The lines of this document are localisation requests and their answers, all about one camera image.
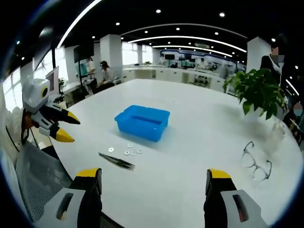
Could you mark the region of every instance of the round white table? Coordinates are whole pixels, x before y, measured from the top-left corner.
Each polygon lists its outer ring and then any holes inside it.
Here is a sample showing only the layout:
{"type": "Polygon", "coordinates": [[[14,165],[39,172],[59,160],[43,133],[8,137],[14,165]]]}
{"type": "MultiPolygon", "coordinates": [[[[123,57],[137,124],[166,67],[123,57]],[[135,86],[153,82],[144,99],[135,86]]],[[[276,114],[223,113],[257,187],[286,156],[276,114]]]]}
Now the round white table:
{"type": "Polygon", "coordinates": [[[255,148],[262,145],[274,120],[261,117],[257,123],[245,121],[238,100],[224,93],[136,79],[91,96],[69,110],[81,124],[60,123],[75,142],[53,140],[58,156],[72,179],[83,169],[102,168],[103,212],[126,228],[203,228],[209,168],[230,174],[235,186],[261,207],[264,221],[272,224],[284,213],[301,177],[303,159],[288,131],[270,159],[270,178],[260,183],[253,180],[240,162],[243,149],[249,141],[255,148]],[[170,111],[169,125],[159,142],[119,132],[114,118],[130,105],[170,111]],[[126,156],[129,143],[142,154],[126,156]],[[124,159],[136,168],[118,168],[98,152],[124,159]]]}

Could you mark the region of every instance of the blue plastic container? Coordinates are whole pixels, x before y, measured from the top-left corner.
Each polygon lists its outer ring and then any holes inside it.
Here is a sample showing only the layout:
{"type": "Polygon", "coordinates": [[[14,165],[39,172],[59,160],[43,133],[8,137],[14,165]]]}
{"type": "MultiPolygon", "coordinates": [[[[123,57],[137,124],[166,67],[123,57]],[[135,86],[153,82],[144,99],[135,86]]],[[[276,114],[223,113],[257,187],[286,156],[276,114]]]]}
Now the blue plastic container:
{"type": "Polygon", "coordinates": [[[168,125],[170,112],[131,105],[115,117],[121,132],[158,142],[168,125]]]}

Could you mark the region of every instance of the ceiling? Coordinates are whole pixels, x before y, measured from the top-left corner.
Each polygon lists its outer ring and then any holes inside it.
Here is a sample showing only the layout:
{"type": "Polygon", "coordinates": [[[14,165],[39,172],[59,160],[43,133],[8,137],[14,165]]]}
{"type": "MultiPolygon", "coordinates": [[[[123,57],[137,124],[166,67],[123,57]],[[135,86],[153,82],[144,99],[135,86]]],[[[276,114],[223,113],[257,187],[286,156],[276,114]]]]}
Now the ceiling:
{"type": "MultiPolygon", "coordinates": [[[[22,1],[19,7],[24,9],[23,12],[12,20],[12,26],[8,26],[9,36],[7,38],[14,44],[14,54],[11,59],[12,69],[31,60],[38,36],[46,25],[54,27],[53,44],[56,46],[69,25],[92,0],[51,0],[45,3],[47,5],[43,5],[43,2],[45,1],[22,1]],[[48,6],[52,6],[51,9],[42,9],[48,6]]],[[[246,2],[246,4],[228,1],[219,4],[214,1],[202,2],[199,0],[192,0],[189,3],[178,3],[173,0],[154,0],[152,2],[102,0],[76,24],[63,44],[66,47],[79,45],[92,41],[92,36],[95,36],[94,41],[98,41],[107,34],[123,34],[124,41],[156,36],[192,36],[218,40],[246,50],[247,42],[256,36],[271,43],[271,38],[284,33],[290,45],[288,56],[286,54],[285,57],[287,65],[290,65],[288,73],[295,79],[296,76],[303,75],[304,67],[304,65],[301,67],[300,62],[300,53],[303,49],[298,45],[301,36],[298,30],[293,29],[300,25],[300,15],[299,10],[293,8],[291,11],[286,5],[280,6],[279,3],[268,5],[258,1],[246,2]],[[225,13],[225,17],[219,16],[221,12],[225,13]],[[174,25],[154,27],[171,23],[174,25]],[[207,26],[186,25],[185,23],[207,26]],[[299,69],[295,70],[294,65],[299,66],[299,69]]],[[[153,46],[159,46],[168,45],[168,42],[170,45],[182,46],[189,46],[189,42],[191,42],[191,46],[194,46],[194,43],[201,43],[210,47],[214,46],[214,50],[223,53],[232,55],[232,52],[235,52],[233,57],[230,57],[234,61],[246,63],[247,60],[247,54],[235,48],[191,38],[152,39],[141,41],[139,44],[151,43],[153,46]]]]}

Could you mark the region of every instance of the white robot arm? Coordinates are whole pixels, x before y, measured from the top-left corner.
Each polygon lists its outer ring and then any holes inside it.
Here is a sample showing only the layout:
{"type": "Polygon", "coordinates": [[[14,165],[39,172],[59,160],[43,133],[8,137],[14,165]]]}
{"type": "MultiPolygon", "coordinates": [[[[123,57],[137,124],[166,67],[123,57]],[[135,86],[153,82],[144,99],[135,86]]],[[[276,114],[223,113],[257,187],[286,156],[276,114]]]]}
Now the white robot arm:
{"type": "Polygon", "coordinates": [[[74,139],[57,125],[58,121],[80,124],[80,121],[68,110],[48,100],[50,82],[46,79],[32,79],[22,88],[23,106],[32,113],[34,126],[43,135],[59,142],[73,142],[74,139]]]}

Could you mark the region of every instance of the eyeglasses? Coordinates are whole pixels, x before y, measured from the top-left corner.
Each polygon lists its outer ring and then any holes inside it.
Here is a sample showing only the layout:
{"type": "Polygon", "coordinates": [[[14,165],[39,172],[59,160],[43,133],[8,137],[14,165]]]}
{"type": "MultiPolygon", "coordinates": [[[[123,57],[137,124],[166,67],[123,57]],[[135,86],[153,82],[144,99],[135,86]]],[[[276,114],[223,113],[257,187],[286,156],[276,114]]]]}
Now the eyeglasses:
{"type": "Polygon", "coordinates": [[[255,181],[263,181],[270,177],[271,169],[272,169],[272,162],[269,160],[266,160],[267,163],[270,163],[270,171],[269,174],[260,166],[257,165],[256,160],[252,156],[252,154],[247,150],[247,147],[252,144],[252,147],[254,147],[253,142],[249,142],[243,152],[242,156],[242,165],[246,168],[252,168],[255,167],[255,170],[253,171],[253,178],[255,181]]]}

